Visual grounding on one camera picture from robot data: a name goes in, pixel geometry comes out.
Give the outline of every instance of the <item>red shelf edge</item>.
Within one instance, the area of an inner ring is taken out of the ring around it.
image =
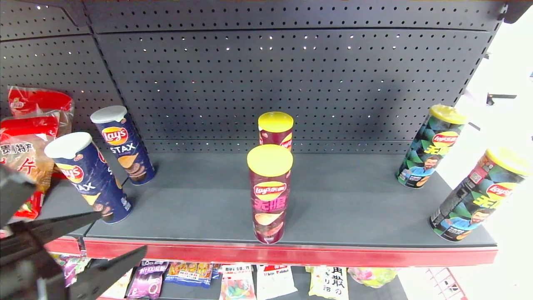
[[[360,267],[429,267],[490,264],[497,247],[477,248],[361,248],[266,246],[262,244],[181,244],[139,240],[84,238],[87,257],[114,258],[148,245],[146,259],[186,262],[329,265]]]
[[[57,252],[57,253],[64,253],[64,254],[72,254],[72,255],[81,255],[82,252],[80,251],[78,240],[76,238],[73,238],[71,236],[63,236],[61,238],[58,238],[56,240],[53,240],[46,245],[44,245],[44,248],[50,252]]]

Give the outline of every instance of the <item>shelf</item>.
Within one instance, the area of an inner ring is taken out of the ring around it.
[[[193,262],[437,266],[490,263],[496,242],[484,228],[461,243],[427,218],[450,188],[435,174],[421,190],[401,186],[402,155],[296,154],[285,236],[255,240],[245,154],[153,153],[156,178],[126,182],[134,209],[124,221],[96,222],[87,255],[112,258],[148,244],[147,259]]]
[[[301,300],[301,299],[324,299],[317,296],[308,296],[311,284],[311,275],[304,267],[293,266],[294,285],[298,289],[289,295],[275,298],[276,300]],[[254,272],[254,286],[257,292],[257,273]],[[163,283],[159,300],[218,300],[220,295],[221,279],[213,279],[208,289],[199,287],[186,287],[174,283]],[[379,289],[366,287],[348,278],[348,295],[350,299],[364,300],[407,300],[403,287],[398,277]]]

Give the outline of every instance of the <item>lay's stax canister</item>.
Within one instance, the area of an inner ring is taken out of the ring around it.
[[[132,206],[122,185],[89,133],[59,137],[44,148],[44,154],[54,160],[89,205],[102,212],[104,222],[113,224],[130,214]]]
[[[410,188],[422,188],[455,144],[464,124],[466,116],[453,107],[433,105],[396,172],[398,181]]]
[[[255,236],[277,243],[285,232],[293,155],[279,145],[262,145],[250,150],[247,162]]]
[[[145,184],[154,178],[156,172],[126,107],[115,105],[102,108],[91,115],[91,121],[118,163],[128,173],[132,184]]]
[[[293,147],[293,117],[282,112],[259,116],[259,145],[275,144],[291,150]]]
[[[430,216],[433,231],[459,242],[478,228],[524,179],[531,164],[508,148],[489,148],[470,174]]]

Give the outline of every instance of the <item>yellow plastic lid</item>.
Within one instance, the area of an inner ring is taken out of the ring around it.
[[[430,108],[430,114],[434,117],[451,124],[466,124],[467,117],[457,112],[451,106],[435,104]]]
[[[268,132],[285,132],[294,125],[293,117],[282,112],[268,112],[259,116],[257,121],[260,130]]]
[[[293,155],[279,145],[268,144],[250,150],[247,161],[253,173],[265,177],[277,177],[292,168]]]
[[[531,162],[507,147],[491,147],[485,151],[485,154],[500,167],[513,173],[523,176],[533,173]]]

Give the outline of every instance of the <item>pegboard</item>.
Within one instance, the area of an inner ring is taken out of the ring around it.
[[[409,27],[493,30],[501,1],[93,1],[97,33]]]
[[[255,140],[145,140],[149,152],[248,153]],[[310,141],[293,143],[293,153],[403,154],[410,141]]]
[[[2,0],[0,11],[1,41],[89,33],[87,25],[74,26],[58,7]]]
[[[430,106],[453,105],[491,34],[307,29],[99,36],[151,139],[256,139],[281,110],[300,140],[411,140]]]
[[[11,115],[7,86],[65,92],[76,102],[73,131],[100,133],[89,119],[94,111],[121,105],[118,92],[90,35],[36,38],[0,43],[0,107]]]

